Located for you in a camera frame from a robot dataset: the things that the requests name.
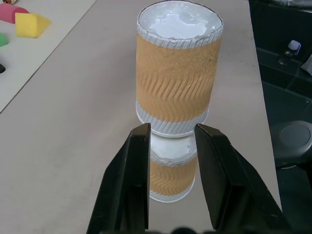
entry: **white lid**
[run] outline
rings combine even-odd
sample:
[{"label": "white lid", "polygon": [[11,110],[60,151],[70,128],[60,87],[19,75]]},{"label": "white lid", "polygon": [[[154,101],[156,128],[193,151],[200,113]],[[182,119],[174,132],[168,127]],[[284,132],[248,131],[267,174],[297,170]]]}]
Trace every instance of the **white lid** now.
[{"label": "white lid", "polygon": [[223,25],[212,10],[189,1],[162,1],[145,8],[138,23],[150,33],[168,39],[191,39],[215,32]]},{"label": "white lid", "polygon": [[151,160],[172,165],[188,162],[196,155],[195,135],[166,138],[151,133]]},{"label": "white lid", "polygon": [[299,42],[297,42],[296,40],[292,40],[288,44],[288,48],[290,48],[291,50],[297,50],[297,49],[299,49],[300,46],[301,46],[301,44]]}]

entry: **pink foam cylinder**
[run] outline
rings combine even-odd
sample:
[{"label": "pink foam cylinder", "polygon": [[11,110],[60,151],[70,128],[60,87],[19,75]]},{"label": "pink foam cylinder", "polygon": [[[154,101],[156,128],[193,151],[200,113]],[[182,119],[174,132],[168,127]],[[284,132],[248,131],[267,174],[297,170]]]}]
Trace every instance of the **pink foam cylinder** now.
[{"label": "pink foam cylinder", "polygon": [[0,20],[15,23],[15,13],[29,13],[26,9],[11,4],[0,4]]}]

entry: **white board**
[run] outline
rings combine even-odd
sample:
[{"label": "white board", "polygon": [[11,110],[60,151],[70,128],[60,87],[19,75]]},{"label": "white board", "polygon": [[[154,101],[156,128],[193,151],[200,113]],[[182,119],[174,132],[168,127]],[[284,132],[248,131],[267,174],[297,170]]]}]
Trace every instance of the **white board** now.
[{"label": "white board", "polygon": [[37,39],[15,36],[15,25],[0,21],[9,44],[0,47],[0,113],[38,70],[96,0],[19,0],[16,5],[38,13],[51,24]]}]

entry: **green foam piece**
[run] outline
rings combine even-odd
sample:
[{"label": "green foam piece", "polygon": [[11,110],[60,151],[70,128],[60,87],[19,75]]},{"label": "green foam piece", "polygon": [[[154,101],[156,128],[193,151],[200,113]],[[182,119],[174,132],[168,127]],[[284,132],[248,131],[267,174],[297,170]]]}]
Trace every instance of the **green foam piece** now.
[{"label": "green foam piece", "polygon": [[0,47],[7,45],[8,43],[9,43],[9,41],[7,40],[5,35],[3,33],[0,33]]}]

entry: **foam toy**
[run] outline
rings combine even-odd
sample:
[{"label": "foam toy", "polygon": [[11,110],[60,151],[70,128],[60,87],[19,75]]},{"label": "foam toy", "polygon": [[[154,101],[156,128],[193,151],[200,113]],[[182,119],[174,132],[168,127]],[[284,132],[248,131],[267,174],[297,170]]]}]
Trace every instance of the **foam toy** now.
[{"label": "foam toy", "polygon": [[15,23],[16,13],[29,13],[26,9],[7,3],[0,4],[0,20]]},{"label": "foam toy", "polygon": [[38,38],[51,21],[39,14],[16,13],[16,36]]},{"label": "foam toy", "polygon": [[0,33],[0,47],[7,45],[9,42],[3,33]]}]

